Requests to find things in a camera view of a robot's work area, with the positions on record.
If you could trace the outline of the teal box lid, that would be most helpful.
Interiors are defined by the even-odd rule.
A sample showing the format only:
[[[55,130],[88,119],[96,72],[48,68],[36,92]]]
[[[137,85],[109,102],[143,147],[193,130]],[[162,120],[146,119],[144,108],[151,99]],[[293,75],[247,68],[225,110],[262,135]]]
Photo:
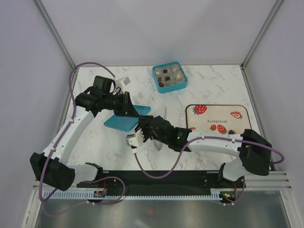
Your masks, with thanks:
[[[135,110],[139,115],[147,115],[151,111],[150,106],[134,105]],[[115,130],[129,132],[138,124],[137,117],[126,117],[112,115],[104,122],[104,126]]]

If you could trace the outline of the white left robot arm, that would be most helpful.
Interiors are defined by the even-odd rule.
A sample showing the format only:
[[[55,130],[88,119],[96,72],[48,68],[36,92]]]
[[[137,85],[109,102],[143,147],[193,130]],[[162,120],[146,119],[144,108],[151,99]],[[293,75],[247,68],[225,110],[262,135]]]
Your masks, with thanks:
[[[116,116],[138,117],[130,94],[125,90],[129,83],[129,78],[114,81],[96,76],[93,85],[76,96],[70,119],[43,152],[35,152],[30,157],[35,177],[41,184],[61,191],[83,181],[93,187],[103,184],[104,176],[98,172],[97,165],[86,163],[73,168],[67,163],[83,131],[102,110],[111,110]]]

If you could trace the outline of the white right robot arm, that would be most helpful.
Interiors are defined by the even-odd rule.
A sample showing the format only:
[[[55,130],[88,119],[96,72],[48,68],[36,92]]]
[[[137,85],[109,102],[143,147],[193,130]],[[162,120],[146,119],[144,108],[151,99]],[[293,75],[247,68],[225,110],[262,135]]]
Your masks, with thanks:
[[[141,115],[135,138],[128,142],[135,151],[148,139],[159,141],[179,153],[214,152],[233,156],[233,161],[222,164],[219,169],[217,182],[221,187],[229,187],[248,174],[267,176],[270,172],[272,145],[251,129],[245,129],[241,134],[217,136],[175,127],[160,116]]]

